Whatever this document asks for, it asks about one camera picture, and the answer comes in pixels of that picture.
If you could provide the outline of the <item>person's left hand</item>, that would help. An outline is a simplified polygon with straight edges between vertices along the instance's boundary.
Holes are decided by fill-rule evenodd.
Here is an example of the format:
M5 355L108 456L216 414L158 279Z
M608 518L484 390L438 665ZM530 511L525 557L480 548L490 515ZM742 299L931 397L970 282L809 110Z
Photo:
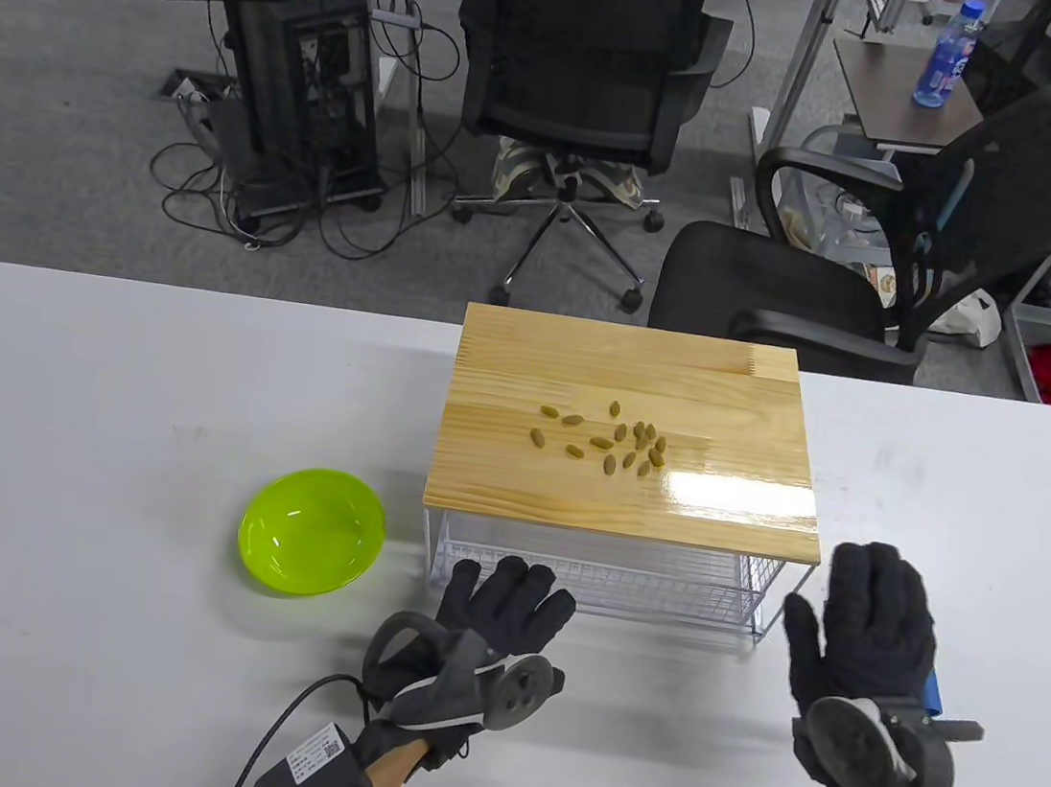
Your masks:
M564 674L542 651L575 614L573 595L520 557L482 571L455 562L434 617L398 612L373 637L360 683L377 718L354 746L365 769L421 741L420 767L436 770L473 736L514 727L562 690Z

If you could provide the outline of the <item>person's right hand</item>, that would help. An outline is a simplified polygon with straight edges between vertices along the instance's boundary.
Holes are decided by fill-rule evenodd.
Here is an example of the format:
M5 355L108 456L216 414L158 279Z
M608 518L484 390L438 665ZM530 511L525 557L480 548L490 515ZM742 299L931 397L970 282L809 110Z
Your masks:
M824 787L954 787L952 743L985 736L943 713L921 577L890 545L842 543L825 608L782 604L794 753Z

